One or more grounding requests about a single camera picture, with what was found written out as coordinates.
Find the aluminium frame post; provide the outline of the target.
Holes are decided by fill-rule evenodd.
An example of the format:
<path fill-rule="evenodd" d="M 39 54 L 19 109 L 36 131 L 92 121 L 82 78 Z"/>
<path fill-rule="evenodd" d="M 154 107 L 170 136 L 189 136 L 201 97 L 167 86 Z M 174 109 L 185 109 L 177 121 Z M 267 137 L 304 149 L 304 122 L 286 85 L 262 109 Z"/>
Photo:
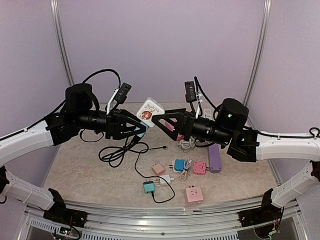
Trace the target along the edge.
<path fill-rule="evenodd" d="M 257 75 L 259 71 L 259 66 L 261 63 L 261 59 L 263 56 L 263 51 L 264 51 L 264 46 L 265 46 L 265 41 L 268 33 L 268 26 L 269 26 L 269 20 L 270 20 L 270 14 L 271 14 L 271 7 L 272 7 L 272 0 L 265 0 L 263 5 L 263 11 L 262 11 L 262 19 L 261 19 L 261 24 L 260 24 L 260 30 L 259 30 L 259 35 L 258 35 L 258 41 L 257 41 L 257 46 L 255 50 L 255 55 L 253 59 L 253 65 L 251 68 L 251 72 L 249 75 L 249 82 L 247 85 L 247 89 L 245 92 L 243 104 L 244 106 L 248 106 L 254 86 L 257 80 Z"/>
<path fill-rule="evenodd" d="M 69 87 L 72 87 L 76 83 L 73 77 L 69 56 L 67 52 L 67 47 L 64 39 L 62 20 L 60 17 L 59 1 L 50 0 L 49 2 L 50 2 L 50 9 L 51 9 L 51 14 L 53 18 L 55 35 L 58 43 L 58 49 L 60 52 L 63 69 L 66 75 L 67 84 Z"/>

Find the pink socket adapter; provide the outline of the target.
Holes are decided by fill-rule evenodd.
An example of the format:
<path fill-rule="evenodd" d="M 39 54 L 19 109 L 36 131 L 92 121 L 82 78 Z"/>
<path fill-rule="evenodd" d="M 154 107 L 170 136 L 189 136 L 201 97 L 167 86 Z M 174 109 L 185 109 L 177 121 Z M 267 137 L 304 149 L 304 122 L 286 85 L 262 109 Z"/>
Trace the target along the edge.
<path fill-rule="evenodd" d="M 204 161 L 195 161 L 193 163 L 192 171 L 195 175 L 203 176 L 207 171 L 207 164 Z"/>

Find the right aluminium frame post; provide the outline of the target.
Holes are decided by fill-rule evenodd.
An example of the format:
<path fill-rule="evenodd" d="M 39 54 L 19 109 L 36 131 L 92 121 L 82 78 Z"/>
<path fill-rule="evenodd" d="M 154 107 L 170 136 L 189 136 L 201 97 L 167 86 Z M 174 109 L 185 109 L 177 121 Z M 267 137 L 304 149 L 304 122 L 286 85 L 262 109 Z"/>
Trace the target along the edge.
<path fill-rule="evenodd" d="M 265 46 L 265 41 L 268 33 L 268 26 L 269 26 L 269 20 L 270 20 L 270 14 L 271 14 L 271 7 L 272 7 L 272 0 L 265 0 L 263 5 L 263 11 L 262 11 L 262 19 L 261 19 L 261 24 L 260 24 L 260 30 L 259 30 L 259 35 L 258 35 L 258 41 L 257 41 L 257 46 L 255 50 L 255 55 L 253 59 L 253 65 L 251 68 L 251 72 L 249 75 L 249 82 L 247 85 L 247 89 L 245 92 L 243 104 L 244 106 L 248 106 L 254 86 L 257 80 L 257 75 L 259 71 L 259 66 L 261 63 L 261 59 L 263 56 L 263 51 L 264 51 L 264 46 Z"/>

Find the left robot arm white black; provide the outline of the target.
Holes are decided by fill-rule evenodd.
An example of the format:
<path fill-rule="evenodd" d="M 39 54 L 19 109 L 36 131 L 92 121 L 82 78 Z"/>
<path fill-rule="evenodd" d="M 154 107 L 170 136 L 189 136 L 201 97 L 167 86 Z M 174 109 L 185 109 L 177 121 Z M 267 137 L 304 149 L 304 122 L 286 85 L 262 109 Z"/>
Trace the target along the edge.
<path fill-rule="evenodd" d="M 118 83 L 105 110 L 100 110 L 98 98 L 88 80 L 101 73 L 120 75 L 114 69 L 102 69 L 89 75 L 83 82 L 65 90 L 65 99 L 51 113 L 32 125 L 0 139 L 0 194 L 36 206 L 63 223 L 70 211 L 58 191 L 44 189 L 22 180 L 9 172 L 5 165 L 10 161 L 39 149 L 58 146 L 76 137 L 83 130 L 102 134 L 106 139 L 122 140 L 133 137 L 137 142 L 147 126 L 135 115 L 119 109 L 131 85 Z"/>

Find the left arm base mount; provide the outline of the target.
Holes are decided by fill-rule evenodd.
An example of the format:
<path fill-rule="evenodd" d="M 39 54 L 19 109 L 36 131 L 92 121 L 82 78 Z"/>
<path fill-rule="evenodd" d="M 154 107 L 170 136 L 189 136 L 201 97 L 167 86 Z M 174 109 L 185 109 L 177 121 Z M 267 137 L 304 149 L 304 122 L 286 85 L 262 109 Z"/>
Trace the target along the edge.
<path fill-rule="evenodd" d="M 56 223 L 83 228 L 87 221 L 88 213 L 81 210 L 67 208 L 58 191 L 52 188 L 49 188 L 48 191 L 53 197 L 53 205 L 48 210 L 44 210 L 43 217 Z"/>

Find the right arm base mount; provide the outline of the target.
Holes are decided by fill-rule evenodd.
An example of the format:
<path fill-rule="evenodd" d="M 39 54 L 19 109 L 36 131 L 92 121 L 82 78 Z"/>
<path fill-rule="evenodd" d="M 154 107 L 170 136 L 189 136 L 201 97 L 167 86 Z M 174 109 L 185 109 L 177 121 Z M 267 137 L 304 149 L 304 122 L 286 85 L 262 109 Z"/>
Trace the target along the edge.
<path fill-rule="evenodd" d="M 239 212 L 238 216 L 242 227 L 258 225 L 282 218 L 283 209 L 272 205 L 271 196 L 273 190 L 271 188 L 263 194 L 260 207 Z"/>

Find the white cube socket adapter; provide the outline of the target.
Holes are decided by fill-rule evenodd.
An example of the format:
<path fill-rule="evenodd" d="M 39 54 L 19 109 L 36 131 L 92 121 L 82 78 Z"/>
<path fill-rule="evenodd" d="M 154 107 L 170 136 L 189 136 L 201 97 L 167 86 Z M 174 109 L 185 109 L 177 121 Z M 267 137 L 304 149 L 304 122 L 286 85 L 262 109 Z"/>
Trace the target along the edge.
<path fill-rule="evenodd" d="M 152 122 L 152 117 L 163 115 L 164 113 L 165 110 L 163 106 L 152 97 L 148 97 L 137 111 L 136 117 L 148 127 L 153 128 L 155 124 Z"/>

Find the pink cube socket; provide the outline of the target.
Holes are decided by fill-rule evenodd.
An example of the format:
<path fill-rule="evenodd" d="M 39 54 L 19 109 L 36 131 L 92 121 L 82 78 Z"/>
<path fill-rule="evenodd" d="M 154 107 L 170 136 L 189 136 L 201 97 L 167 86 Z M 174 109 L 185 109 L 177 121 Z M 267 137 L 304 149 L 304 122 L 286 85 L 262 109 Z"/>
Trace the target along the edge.
<path fill-rule="evenodd" d="M 199 186 L 189 186 L 184 191 L 187 207 L 200 205 L 204 201 L 202 189 Z"/>

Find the blue plug adapter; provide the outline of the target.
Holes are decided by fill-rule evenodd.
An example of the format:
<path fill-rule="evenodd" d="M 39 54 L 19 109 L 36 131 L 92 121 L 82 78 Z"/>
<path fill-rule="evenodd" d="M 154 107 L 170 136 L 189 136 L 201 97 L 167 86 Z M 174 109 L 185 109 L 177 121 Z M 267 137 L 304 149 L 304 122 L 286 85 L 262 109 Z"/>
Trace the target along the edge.
<path fill-rule="evenodd" d="M 175 159 L 169 164 L 169 168 L 175 173 L 180 174 L 184 171 L 186 161 L 184 159 Z"/>

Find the white usb charger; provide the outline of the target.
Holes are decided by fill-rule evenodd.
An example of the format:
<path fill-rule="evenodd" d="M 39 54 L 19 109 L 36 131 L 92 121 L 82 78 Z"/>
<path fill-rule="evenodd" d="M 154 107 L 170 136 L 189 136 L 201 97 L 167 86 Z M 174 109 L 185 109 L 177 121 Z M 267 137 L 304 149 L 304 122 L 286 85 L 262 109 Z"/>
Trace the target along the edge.
<path fill-rule="evenodd" d="M 171 182 L 174 180 L 169 174 L 161 175 L 160 178 L 157 180 L 160 186 L 170 185 Z"/>

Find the purple power strip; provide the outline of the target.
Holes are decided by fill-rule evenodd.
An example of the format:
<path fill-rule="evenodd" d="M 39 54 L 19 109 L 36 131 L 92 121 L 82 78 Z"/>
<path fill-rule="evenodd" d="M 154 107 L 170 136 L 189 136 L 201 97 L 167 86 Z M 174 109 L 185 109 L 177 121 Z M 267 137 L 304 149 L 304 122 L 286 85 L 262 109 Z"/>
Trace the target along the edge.
<path fill-rule="evenodd" d="M 211 173 L 220 173 L 222 170 L 221 156 L 219 146 L 214 144 L 208 148 L 209 171 Z"/>

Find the pink triangular socket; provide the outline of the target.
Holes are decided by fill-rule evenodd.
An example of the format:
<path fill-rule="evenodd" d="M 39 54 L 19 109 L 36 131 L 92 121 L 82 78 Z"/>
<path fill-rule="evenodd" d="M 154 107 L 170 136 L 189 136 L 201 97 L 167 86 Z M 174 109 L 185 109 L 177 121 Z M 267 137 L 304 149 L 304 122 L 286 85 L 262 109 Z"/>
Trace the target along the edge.
<path fill-rule="evenodd" d="M 164 125 L 165 125 L 165 127 L 168 128 L 170 131 L 173 131 L 173 130 L 174 130 L 174 126 L 171 125 L 169 122 L 166 121 L 166 122 L 164 123 Z M 176 142 L 179 142 L 179 141 L 181 141 L 181 140 L 183 140 L 183 139 L 184 139 L 184 136 L 181 135 L 181 134 L 178 134 L 177 137 L 176 137 L 176 139 L 175 139 L 175 141 L 176 141 Z"/>

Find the teal usb charger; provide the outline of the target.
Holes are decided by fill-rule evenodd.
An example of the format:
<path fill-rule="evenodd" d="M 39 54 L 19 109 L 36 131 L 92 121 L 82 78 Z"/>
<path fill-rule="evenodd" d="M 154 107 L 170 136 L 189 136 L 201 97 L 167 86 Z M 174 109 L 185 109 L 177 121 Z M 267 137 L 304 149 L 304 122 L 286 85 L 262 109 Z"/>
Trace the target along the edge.
<path fill-rule="evenodd" d="M 156 191 L 153 181 L 146 181 L 143 183 L 143 190 L 145 194 L 152 194 Z"/>

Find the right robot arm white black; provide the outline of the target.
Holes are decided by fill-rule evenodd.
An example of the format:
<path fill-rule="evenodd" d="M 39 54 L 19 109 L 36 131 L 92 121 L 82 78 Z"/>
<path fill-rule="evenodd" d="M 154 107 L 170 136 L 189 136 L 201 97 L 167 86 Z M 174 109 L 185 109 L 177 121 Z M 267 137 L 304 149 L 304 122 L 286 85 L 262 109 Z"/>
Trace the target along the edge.
<path fill-rule="evenodd" d="M 306 166 L 282 185 L 264 193 L 256 218 L 266 222 L 288 202 L 320 183 L 320 130 L 308 133 L 268 133 L 246 126 L 249 109 L 234 98 L 214 108 L 213 119 L 184 108 L 166 110 L 151 120 L 172 140 L 182 135 L 227 147 L 227 154 L 240 162 L 271 159 L 307 160 Z"/>

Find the pink charger plug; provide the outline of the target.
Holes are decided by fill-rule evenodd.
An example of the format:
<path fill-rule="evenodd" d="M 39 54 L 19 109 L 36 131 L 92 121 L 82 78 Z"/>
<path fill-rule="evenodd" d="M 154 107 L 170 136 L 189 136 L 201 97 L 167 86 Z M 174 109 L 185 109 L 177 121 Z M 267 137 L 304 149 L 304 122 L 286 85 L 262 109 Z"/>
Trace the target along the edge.
<path fill-rule="evenodd" d="M 156 176 L 162 176 L 166 173 L 165 168 L 160 163 L 154 164 L 151 169 Z"/>

